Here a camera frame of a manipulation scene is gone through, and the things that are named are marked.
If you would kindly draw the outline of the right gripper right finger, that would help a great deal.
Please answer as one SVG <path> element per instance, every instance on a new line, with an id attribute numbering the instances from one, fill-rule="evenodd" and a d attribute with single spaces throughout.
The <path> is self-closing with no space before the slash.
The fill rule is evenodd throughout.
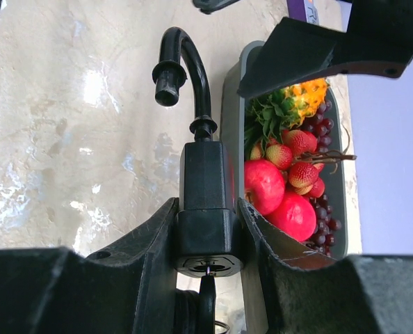
<path id="1" fill-rule="evenodd" d="M 334 260 L 238 201 L 249 333 L 413 333 L 413 256 Z"/>

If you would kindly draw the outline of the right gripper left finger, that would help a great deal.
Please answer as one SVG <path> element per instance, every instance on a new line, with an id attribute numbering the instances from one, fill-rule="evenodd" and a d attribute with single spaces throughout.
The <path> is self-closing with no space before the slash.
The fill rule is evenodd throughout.
<path id="1" fill-rule="evenodd" d="M 88 257 L 66 247 L 0 250 L 0 333 L 171 333 L 177 208 L 167 200 Z"/>

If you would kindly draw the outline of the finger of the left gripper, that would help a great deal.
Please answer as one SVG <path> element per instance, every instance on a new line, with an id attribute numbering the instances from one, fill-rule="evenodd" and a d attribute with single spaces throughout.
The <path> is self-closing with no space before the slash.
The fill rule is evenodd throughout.
<path id="1" fill-rule="evenodd" d="M 192 4 L 204 14 L 211 14 L 222 10 L 238 0 L 192 0 Z"/>

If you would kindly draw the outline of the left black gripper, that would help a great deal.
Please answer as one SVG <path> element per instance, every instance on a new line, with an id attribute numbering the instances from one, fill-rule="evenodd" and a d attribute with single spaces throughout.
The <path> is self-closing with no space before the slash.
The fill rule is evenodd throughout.
<path id="1" fill-rule="evenodd" d="M 253 98 L 337 74 L 399 78 L 413 60 L 413 1 L 353 1 L 345 33 L 285 17 L 273 29 L 238 94 Z"/>

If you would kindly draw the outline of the black-headed key bunch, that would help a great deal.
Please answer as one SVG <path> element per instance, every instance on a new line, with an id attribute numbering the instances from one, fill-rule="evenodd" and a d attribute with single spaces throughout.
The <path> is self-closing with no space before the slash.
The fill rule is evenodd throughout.
<path id="1" fill-rule="evenodd" d="M 226 323 L 216 320 L 216 283 L 210 273 L 201 277 L 198 292 L 176 289 L 174 334 L 214 334 L 217 327 L 229 332 Z"/>

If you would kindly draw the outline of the black padlock with keys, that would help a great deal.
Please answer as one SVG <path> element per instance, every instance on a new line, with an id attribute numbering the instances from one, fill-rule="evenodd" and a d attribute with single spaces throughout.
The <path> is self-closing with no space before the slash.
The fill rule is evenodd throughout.
<path id="1" fill-rule="evenodd" d="M 179 209 L 172 232 L 175 267 L 191 277 L 233 276 L 242 266 L 242 227 L 234 210 L 232 167 L 218 126 L 211 117 L 211 95 L 204 65 L 183 29 L 170 27 L 161 40 L 152 71 L 155 100 L 165 107 L 179 101 L 179 89 L 190 79 L 194 92 L 194 140 L 185 144 L 180 161 Z"/>

